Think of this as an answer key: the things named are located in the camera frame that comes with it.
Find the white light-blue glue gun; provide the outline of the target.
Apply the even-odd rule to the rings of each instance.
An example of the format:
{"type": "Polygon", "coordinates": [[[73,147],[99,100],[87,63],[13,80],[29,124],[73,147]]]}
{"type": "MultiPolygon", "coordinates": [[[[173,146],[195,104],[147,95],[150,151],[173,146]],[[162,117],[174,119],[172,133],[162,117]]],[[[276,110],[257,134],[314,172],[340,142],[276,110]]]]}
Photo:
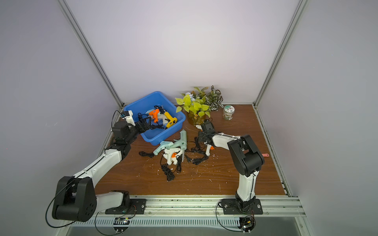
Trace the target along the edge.
{"type": "Polygon", "coordinates": [[[157,118],[158,120],[161,120],[163,124],[167,124],[169,122],[165,114],[158,114],[157,118]]]}

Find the yellow glue gun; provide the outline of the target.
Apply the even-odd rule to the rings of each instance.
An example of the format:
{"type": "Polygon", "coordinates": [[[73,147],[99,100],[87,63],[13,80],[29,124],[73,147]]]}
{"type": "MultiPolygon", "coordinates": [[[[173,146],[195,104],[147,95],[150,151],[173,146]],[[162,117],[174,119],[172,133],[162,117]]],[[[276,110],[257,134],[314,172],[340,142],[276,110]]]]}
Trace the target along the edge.
{"type": "Polygon", "coordinates": [[[166,129],[171,128],[173,125],[175,125],[178,122],[178,119],[175,117],[172,117],[169,112],[164,112],[165,121],[166,121],[166,129]]]}

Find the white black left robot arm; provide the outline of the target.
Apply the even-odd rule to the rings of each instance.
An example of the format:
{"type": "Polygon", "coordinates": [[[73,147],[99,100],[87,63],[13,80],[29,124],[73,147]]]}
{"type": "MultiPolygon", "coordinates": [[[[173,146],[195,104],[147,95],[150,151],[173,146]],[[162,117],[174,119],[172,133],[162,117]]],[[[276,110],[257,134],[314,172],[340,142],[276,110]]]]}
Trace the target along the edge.
{"type": "Polygon", "coordinates": [[[49,204],[54,219],[86,222],[104,210],[114,208],[127,213],[131,209],[132,202],[127,191],[95,192],[98,182],[126,158],[137,136],[152,128],[151,119],[146,115],[140,114],[137,122],[133,120],[131,111],[124,112],[124,115],[123,120],[113,125],[114,139],[104,153],[82,171],[58,181],[56,195],[49,204]]]}

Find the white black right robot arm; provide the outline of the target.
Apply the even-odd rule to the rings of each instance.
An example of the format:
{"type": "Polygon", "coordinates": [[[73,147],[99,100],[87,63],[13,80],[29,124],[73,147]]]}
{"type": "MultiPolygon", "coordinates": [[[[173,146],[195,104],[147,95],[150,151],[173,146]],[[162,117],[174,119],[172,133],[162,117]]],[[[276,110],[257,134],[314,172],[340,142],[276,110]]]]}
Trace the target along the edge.
{"type": "Polygon", "coordinates": [[[196,127],[199,129],[197,141],[206,145],[205,157],[210,156],[210,149],[213,147],[229,150],[234,166],[239,173],[239,185],[232,207],[239,211],[250,209],[257,202],[256,180],[265,163],[264,156],[257,145],[249,135],[234,136],[216,132],[209,120],[196,127]]]}

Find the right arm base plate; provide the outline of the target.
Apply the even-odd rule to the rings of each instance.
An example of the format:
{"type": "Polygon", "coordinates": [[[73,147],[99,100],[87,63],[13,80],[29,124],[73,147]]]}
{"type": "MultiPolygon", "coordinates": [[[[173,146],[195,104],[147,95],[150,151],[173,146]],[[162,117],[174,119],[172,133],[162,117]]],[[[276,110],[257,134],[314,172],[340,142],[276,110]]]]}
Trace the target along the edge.
{"type": "Polygon", "coordinates": [[[244,215],[262,215],[263,209],[260,199],[253,198],[247,202],[239,199],[222,199],[219,207],[223,209],[223,213],[228,214],[244,214],[244,215]]]}

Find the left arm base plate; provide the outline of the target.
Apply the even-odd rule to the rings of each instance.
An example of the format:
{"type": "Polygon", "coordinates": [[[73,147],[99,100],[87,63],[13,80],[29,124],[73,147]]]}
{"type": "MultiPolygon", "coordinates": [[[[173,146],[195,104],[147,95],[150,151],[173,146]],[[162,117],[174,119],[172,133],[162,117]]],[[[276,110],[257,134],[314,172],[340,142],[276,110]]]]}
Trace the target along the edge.
{"type": "Polygon", "coordinates": [[[118,207],[113,207],[107,209],[105,214],[114,214],[114,215],[124,215],[124,214],[131,214],[131,215],[143,215],[146,208],[146,199],[143,198],[136,198],[131,199],[127,203],[122,203],[118,207]]]}

